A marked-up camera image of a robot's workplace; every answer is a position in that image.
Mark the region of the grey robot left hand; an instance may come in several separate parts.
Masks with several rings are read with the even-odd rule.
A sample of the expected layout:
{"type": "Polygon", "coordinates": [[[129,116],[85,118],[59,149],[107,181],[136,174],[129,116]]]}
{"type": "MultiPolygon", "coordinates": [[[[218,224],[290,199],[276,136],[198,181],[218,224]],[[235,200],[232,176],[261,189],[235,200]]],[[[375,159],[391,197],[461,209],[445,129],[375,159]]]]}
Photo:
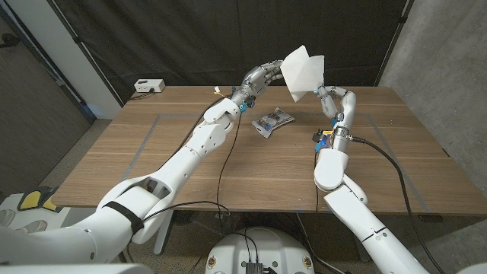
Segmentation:
{"type": "Polygon", "coordinates": [[[231,96],[231,100],[239,106],[241,112],[253,108],[255,100],[266,91],[272,81],[283,78],[281,64],[282,60],[274,60],[248,71],[240,87],[231,96]]]}

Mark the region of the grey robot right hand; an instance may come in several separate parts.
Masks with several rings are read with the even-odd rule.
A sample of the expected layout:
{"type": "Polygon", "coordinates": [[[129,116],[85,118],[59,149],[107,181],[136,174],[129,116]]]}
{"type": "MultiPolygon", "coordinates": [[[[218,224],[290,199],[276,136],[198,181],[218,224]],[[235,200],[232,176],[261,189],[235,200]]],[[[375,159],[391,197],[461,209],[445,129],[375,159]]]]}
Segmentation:
{"type": "Polygon", "coordinates": [[[320,86],[314,93],[320,98],[325,116],[333,120],[331,148],[346,153],[349,144],[347,136],[355,117],[355,93],[336,86],[320,86]]]}

